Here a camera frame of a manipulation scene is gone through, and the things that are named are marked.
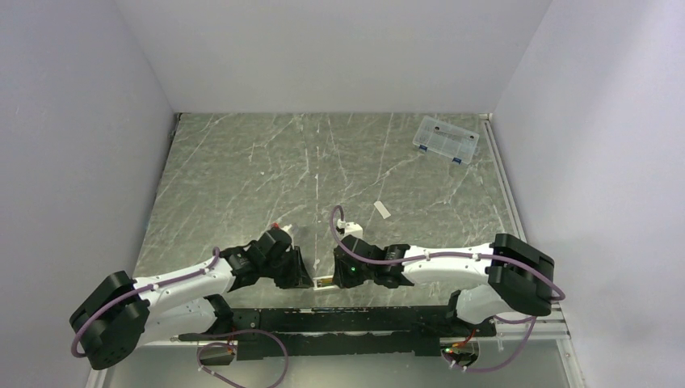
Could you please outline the white remote control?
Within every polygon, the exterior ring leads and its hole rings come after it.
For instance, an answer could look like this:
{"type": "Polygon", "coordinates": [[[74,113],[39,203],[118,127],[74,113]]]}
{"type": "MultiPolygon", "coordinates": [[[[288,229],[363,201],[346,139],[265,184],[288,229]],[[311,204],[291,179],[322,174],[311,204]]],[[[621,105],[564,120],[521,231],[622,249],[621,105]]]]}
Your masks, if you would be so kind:
{"type": "Polygon", "coordinates": [[[318,276],[313,278],[313,290],[316,292],[324,292],[338,289],[334,283],[333,276],[318,276]]]}

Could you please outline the white battery compartment cover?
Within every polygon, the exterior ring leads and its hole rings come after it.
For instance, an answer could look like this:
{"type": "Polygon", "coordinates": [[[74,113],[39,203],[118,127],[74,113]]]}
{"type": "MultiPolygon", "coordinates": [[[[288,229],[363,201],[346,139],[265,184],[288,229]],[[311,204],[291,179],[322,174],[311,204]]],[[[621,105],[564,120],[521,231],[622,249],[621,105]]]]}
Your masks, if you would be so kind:
{"type": "Polygon", "coordinates": [[[377,200],[373,206],[383,219],[387,219],[391,216],[391,213],[380,200],[377,200]]]}

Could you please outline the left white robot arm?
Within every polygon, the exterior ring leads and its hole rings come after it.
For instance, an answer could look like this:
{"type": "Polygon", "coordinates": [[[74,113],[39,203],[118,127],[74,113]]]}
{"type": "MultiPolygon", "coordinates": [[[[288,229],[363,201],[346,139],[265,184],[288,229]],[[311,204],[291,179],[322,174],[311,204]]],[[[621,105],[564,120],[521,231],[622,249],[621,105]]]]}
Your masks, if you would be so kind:
{"type": "Polygon", "coordinates": [[[279,289],[309,289],[308,274],[291,235],[272,227],[245,245],[213,248],[210,259],[172,272],[132,278],[106,276],[72,313],[72,356],[108,369],[149,342],[186,334],[219,340],[232,328],[225,295],[265,278],[279,289]]]}

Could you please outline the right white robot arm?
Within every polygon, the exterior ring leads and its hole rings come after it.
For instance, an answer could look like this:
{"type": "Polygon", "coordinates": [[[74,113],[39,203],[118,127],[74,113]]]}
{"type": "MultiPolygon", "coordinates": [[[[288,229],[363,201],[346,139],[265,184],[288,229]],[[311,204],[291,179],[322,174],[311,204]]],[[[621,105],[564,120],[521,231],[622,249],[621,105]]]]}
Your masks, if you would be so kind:
{"type": "Polygon", "coordinates": [[[374,246],[347,235],[334,249],[334,284],[350,289],[371,281],[388,289],[456,282],[447,329],[465,335],[503,313],[548,316],[564,294],[553,282],[554,260],[512,234],[475,247],[374,246]]]}

